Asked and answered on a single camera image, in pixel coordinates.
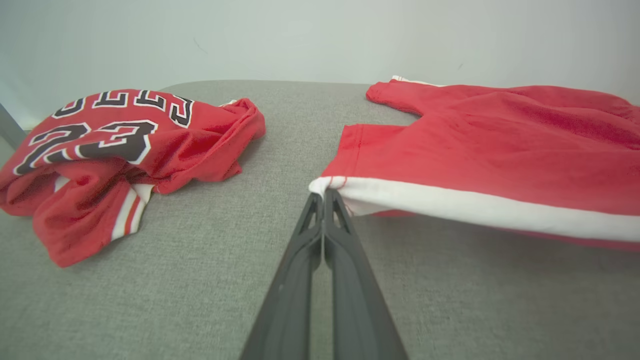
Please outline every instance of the red garment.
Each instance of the red garment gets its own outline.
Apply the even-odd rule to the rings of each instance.
[[[223,107],[148,90],[78,99],[39,124],[0,171],[0,207],[33,215],[59,266],[135,233],[151,189],[222,181],[265,133],[248,99]]]
[[[392,80],[368,100],[421,116],[346,126],[310,189],[354,215],[390,209],[640,249],[640,108],[554,86]]]

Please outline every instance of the red stripe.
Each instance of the red stripe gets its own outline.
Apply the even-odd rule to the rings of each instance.
[[[127,217],[127,222],[124,224],[124,234],[129,235],[131,232],[131,222],[133,222],[133,215],[136,213],[136,209],[138,208],[138,204],[140,203],[140,197],[136,196],[136,200],[133,200],[133,205],[131,205],[131,209],[129,210],[129,216]]]

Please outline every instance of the red fabric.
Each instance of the red fabric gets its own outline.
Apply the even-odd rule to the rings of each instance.
[[[624,99],[555,86],[396,80],[371,86],[367,98],[420,118],[409,126],[346,126],[323,176],[640,215],[640,108]]]
[[[0,207],[33,215],[51,259],[69,266],[114,240],[121,211],[123,234],[132,231],[141,198],[131,184],[170,193],[192,179],[222,181],[241,172],[237,158],[264,133],[248,99],[215,107],[143,90],[91,95],[30,132],[0,171]],[[70,181],[54,192],[59,176]]]

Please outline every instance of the gray table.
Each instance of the gray table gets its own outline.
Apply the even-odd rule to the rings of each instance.
[[[0,359],[235,359],[346,124],[409,124],[367,85],[202,81],[249,97],[267,135],[244,172],[154,194],[137,234],[59,269],[29,218],[0,213]],[[412,359],[638,359],[640,254],[428,217],[356,218]],[[314,359],[330,359],[330,272],[315,274]]]

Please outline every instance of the white wall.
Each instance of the white wall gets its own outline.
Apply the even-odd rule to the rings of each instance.
[[[638,0],[2,0],[0,102],[29,128],[116,88],[399,74],[640,103],[639,15]]]

